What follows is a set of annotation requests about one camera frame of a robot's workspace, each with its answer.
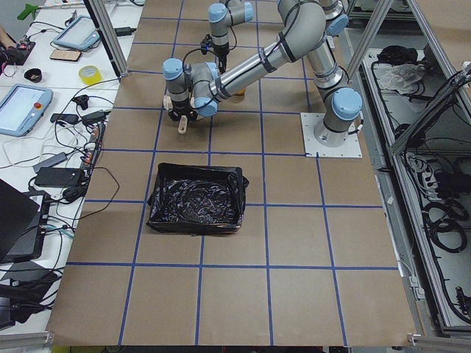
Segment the person hand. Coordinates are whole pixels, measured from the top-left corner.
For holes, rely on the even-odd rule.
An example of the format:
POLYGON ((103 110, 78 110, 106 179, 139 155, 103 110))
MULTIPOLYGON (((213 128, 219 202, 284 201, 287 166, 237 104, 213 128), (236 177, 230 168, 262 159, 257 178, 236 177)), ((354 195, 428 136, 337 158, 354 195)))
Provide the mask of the person hand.
POLYGON ((4 49, 17 47, 16 41, 8 34, 2 25, 0 25, 0 44, 4 49))

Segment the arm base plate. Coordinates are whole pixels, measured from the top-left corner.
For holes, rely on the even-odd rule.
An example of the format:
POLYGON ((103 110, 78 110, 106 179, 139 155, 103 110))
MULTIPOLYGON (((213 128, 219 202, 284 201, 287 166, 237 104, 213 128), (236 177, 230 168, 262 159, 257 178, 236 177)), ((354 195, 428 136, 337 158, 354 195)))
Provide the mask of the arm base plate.
POLYGON ((347 132, 331 132, 324 126, 324 113, 300 113, 306 157, 362 158, 355 123, 347 132))

